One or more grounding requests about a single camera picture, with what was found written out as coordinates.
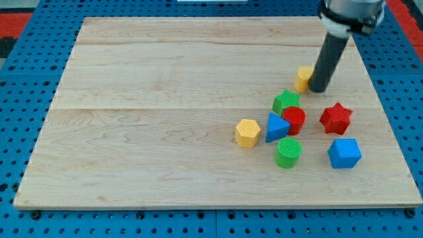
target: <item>red star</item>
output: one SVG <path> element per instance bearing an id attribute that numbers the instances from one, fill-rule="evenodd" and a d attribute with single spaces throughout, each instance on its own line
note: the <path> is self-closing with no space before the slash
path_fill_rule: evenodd
<path id="1" fill-rule="evenodd" d="M 350 125 L 352 110 L 344 108 L 339 102 L 333 107 L 326 108 L 320 117 L 320 122 L 325 126 L 325 133 L 338 133 L 343 135 Z"/>

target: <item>blue pegboard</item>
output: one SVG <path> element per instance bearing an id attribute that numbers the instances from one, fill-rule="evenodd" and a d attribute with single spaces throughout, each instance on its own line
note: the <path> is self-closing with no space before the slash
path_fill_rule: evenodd
<path id="1" fill-rule="evenodd" d="M 0 237 L 423 237 L 422 208 L 39 214 L 11 205 L 84 17 L 311 16 L 318 2 L 41 0 L 0 72 Z M 389 9 L 373 35 L 354 40 L 422 192 L 422 62 Z"/>

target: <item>wooden board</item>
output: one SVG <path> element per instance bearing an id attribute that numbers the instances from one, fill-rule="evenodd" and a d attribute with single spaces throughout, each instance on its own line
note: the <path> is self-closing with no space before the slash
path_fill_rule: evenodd
<path id="1" fill-rule="evenodd" d="M 351 40 L 327 93 L 307 93 L 293 169 L 265 143 L 274 97 L 313 65 L 325 28 L 313 17 L 87 18 L 15 199 L 33 210 L 393 208 L 422 203 Z M 323 108 L 354 110 L 344 136 Z M 256 119 L 253 149 L 235 125 Z M 333 139 L 364 157 L 332 169 Z"/>

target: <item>toy block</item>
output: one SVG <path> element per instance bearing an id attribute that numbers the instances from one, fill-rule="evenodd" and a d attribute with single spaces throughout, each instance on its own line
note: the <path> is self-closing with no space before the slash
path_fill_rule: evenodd
<path id="1" fill-rule="evenodd" d="M 297 79 L 293 84 L 293 87 L 298 93 L 304 93 L 309 88 L 309 81 L 313 74 L 312 67 L 299 67 L 297 71 Z"/>
<path id="2" fill-rule="evenodd" d="M 260 126 L 255 120 L 242 119 L 235 130 L 235 140 L 239 147 L 253 148 L 260 135 Z"/>
<path id="3" fill-rule="evenodd" d="M 325 127 L 325 133 L 343 135 L 350 125 L 352 110 L 344 108 L 339 102 L 333 107 L 326 108 L 320 117 L 320 122 Z"/>
<path id="4" fill-rule="evenodd" d="M 282 119 L 280 116 L 269 113 L 269 120 L 267 122 L 266 143 L 275 141 L 286 137 L 289 131 L 289 122 Z"/>
<path id="5" fill-rule="evenodd" d="M 301 131 L 301 128 L 304 125 L 305 112 L 299 107 L 290 106 L 284 110 L 282 118 L 291 124 L 289 127 L 288 135 L 294 136 Z"/>
<path id="6" fill-rule="evenodd" d="M 281 95 L 275 97 L 273 101 L 272 110 L 278 115 L 282 116 L 284 110 L 290 106 L 299 107 L 299 99 L 301 95 L 297 93 L 291 93 L 289 90 L 285 90 Z"/>
<path id="7" fill-rule="evenodd" d="M 350 169 L 362 158 L 356 139 L 335 139 L 328 150 L 334 169 Z"/>
<path id="8" fill-rule="evenodd" d="M 275 153 L 275 162 L 285 169 L 290 169 L 297 164 L 303 151 L 301 144 L 294 138 L 282 138 Z"/>

